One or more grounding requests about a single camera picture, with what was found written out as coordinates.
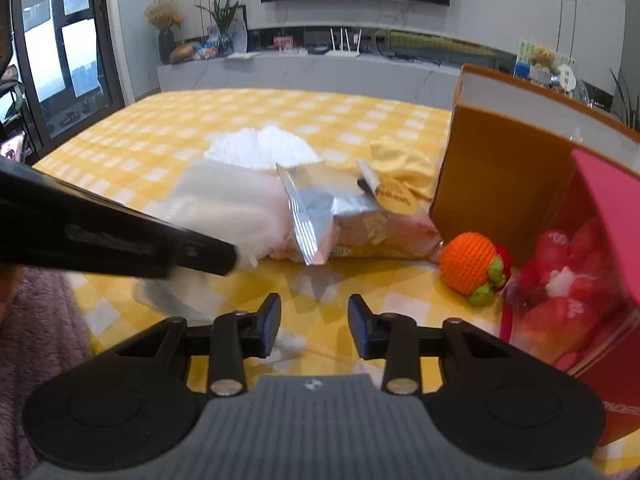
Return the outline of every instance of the dried flower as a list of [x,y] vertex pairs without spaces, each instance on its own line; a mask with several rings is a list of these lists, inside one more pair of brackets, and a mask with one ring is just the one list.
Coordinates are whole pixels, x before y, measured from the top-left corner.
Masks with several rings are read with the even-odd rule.
[[160,30],[170,28],[172,25],[182,23],[178,15],[178,4],[175,0],[158,0],[145,9],[145,17],[149,25],[153,25]]

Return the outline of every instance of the screw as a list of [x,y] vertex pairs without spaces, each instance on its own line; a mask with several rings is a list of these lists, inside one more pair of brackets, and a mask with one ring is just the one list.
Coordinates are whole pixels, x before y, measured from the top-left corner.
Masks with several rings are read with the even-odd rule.
[[408,377],[398,377],[391,379],[386,389],[396,395],[411,395],[418,389],[418,383]]
[[322,381],[319,381],[315,377],[313,379],[309,379],[305,383],[305,388],[312,392],[316,391],[318,388],[322,388],[323,386],[324,386],[324,383]]
[[220,397],[233,397],[242,390],[242,384],[235,379],[219,379],[211,385],[211,391]]

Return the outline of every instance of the purple fluffy blanket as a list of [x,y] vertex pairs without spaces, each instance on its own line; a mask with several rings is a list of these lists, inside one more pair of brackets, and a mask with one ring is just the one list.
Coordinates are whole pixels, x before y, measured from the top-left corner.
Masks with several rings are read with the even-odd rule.
[[0,320],[0,479],[24,478],[37,465],[22,430],[33,389],[90,356],[87,328],[59,272],[24,269]]

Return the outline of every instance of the plastic bag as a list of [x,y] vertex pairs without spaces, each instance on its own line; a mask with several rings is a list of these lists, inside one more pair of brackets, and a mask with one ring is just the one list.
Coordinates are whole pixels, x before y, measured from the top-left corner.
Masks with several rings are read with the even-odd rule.
[[[244,267],[282,245],[291,230],[287,195],[276,176],[206,159],[184,172],[159,216],[236,245]],[[207,324],[224,305],[213,291],[217,280],[224,277],[178,268],[168,280],[143,281],[136,295],[163,314]]]
[[273,170],[276,164],[292,168],[320,162],[320,157],[306,140],[277,126],[261,130],[244,128],[224,134],[211,142],[204,158],[241,166],[249,170]]
[[436,262],[442,238],[427,209],[414,215],[383,210],[358,184],[359,175],[322,163],[287,170],[278,176],[289,197],[293,231],[271,258],[326,263],[329,256],[425,259]]

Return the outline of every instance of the potted plant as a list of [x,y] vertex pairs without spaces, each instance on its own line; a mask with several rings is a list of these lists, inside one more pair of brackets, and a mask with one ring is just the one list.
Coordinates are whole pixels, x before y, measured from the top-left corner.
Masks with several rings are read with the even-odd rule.
[[175,48],[175,38],[171,27],[182,24],[175,0],[158,0],[145,9],[145,17],[149,25],[153,25],[158,33],[158,52],[162,64],[169,64],[169,56]]
[[[216,22],[218,27],[218,31],[220,32],[220,39],[218,40],[220,44],[220,52],[223,56],[228,56],[234,50],[233,40],[229,36],[229,25],[231,21],[236,16],[236,10],[240,6],[240,2],[236,1],[232,3],[231,0],[213,0],[213,8],[207,9],[207,7],[203,7],[200,5],[196,5],[201,10],[206,10],[213,21]],[[209,37],[212,36],[212,30],[209,29]]]
[[[620,72],[620,79],[618,79],[612,69],[609,68],[609,71],[613,76],[613,81],[616,82],[616,91],[620,94],[620,101],[622,102],[622,110],[615,111],[612,109],[612,113],[625,123],[626,126],[636,132],[640,132],[640,94],[636,94],[636,102],[634,103],[631,93],[629,92],[629,87],[626,84],[625,75]],[[622,91],[620,82],[625,86],[626,97]]]

